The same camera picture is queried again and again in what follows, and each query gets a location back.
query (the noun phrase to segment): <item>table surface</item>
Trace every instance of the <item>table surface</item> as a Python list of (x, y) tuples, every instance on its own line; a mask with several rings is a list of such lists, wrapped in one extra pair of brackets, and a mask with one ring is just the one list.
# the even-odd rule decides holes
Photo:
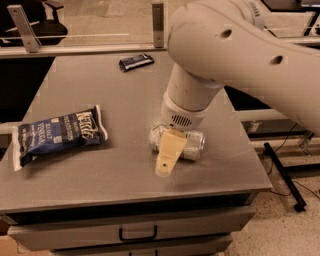
[(271, 12), (317, 12), (319, 7), (302, 7), (296, 0), (261, 0)]
[(23, 122), (82, 111), (99, 104), (109, 139), (99, 146), (38, 157), (12, 170), (12, 146), (0, 162), (0, 213), (264, 191), (271, 183), (224, 90), (198, 127), (206, 135), (197, 162), (179, 160), (172, 175), (155, 174), (148, 134), (162, 123), (160, 107), (173, 61), (127, 73), (130, 54), (57, 57)]

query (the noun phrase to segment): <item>snack bag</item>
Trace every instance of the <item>snack bag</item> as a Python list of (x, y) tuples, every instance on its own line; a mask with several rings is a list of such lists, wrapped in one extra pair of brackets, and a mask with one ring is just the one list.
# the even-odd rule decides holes
[(12, 134), (14, 170), (20, 170), (39, 155), (102, 144), (107, 139), (99, 105), (78, 113), (22, 124)]

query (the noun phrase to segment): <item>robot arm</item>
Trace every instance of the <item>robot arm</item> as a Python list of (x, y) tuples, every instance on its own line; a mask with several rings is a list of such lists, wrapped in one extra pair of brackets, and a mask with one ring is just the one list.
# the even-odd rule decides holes
[(229, 85), (320, 134), (320, 52), (281, 42), (261, 28), (254, 0), (195, 1), (178, 9), (169, 27), (168, 51), (176, 64), (161, 110), (165, 121), (193, 129)]

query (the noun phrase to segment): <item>can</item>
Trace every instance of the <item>can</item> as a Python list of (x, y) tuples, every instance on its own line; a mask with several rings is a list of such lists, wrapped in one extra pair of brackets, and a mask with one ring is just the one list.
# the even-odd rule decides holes
[[(151, 129), (149, 134), (149, 146), (154, 151), (159, 152), (162, 134), (167, 129), (169, 129), (169, 127), (164, 124), (156, 125)], [(197, 161), (200, 158), (204, 147), (205, 136), (199, 131), (185, 131), (184, 135), (187, 138), (187, 143), (180, 158)]]

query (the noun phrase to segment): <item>gray cabinet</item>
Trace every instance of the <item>gray cabinet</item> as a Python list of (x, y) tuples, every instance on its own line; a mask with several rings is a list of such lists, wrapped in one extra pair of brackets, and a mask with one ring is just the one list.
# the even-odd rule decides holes
[(231, 241), (227, 235), (202, 236), (150, 244), (71, 249), (52, 252), (52, 256), (203, 256), (225, 251)]
[(30, 250), (158, 241), (239, 231), (253, 216), (251, 206), (153, 213), (13, 226), (9, 235)]

